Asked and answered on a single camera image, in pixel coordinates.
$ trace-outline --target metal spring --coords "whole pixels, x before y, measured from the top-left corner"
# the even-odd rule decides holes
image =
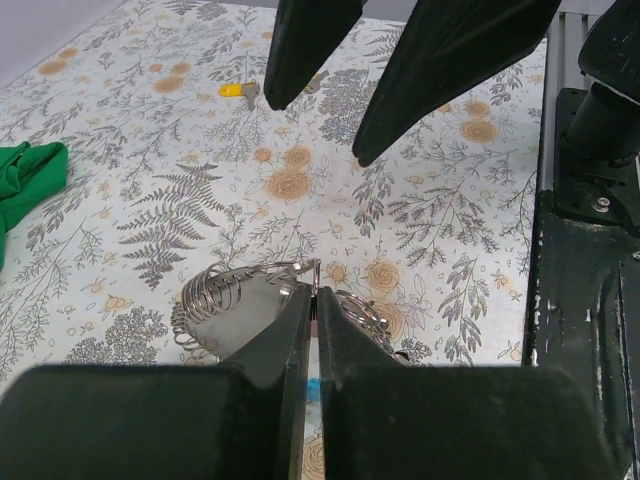
[[[242,299],[243,277],[264,276],[269,284],[276,281],[295,280],[304,272],[313,270],[312,292],[316,296],[320,285],[320,261],[317,259],[302,262],[274,262],[265,265],[253,265],[234,270],[224,270],[221,263],[215,263],[189,280],[182,289],[182,301],[173,307],[171,326],[176,344],[185,351],[204,350],[200,343],[189,333],[186,322],[200,324],[212,316],[233,310]],[[369,337],[386,353],[401,363],[406,355],[394,352],[391,346],[389,322],[375,310],[374,303],[344,290],[335,292],[347,318],[360,325]]]
[[[200,324],[212,316],[233,310],[242,300],[242,277],[254,278],[263,275],[269,284],[295,279],[297,275],[311,270],[315,260],[307,262],[274,262],[234,270],[223,270],[221,263],[214,263],[189,280],[182,288],[184,316]]]
[[[373,306],[373,301],[366,302],[357,295],[344,290],[336,291],[336,296],[340,299],[342,310],[347,318],[360,325],[385,352],[394,355],[389,322],[378,314]],[[359,309],[360,314],[350,309],[349,305]]]

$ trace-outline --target screw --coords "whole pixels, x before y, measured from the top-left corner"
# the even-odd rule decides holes
[[[593,204],[593,209],[598,213],[607,213],[609,211],[609,206],[611,205],[611,200],[606,197],[600,197]]]

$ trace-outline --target green fabric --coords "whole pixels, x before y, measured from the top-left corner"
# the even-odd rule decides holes
[[[38,203],[67,184],[69,152],[62,143],[0,147],[0,268],[6,233]]]

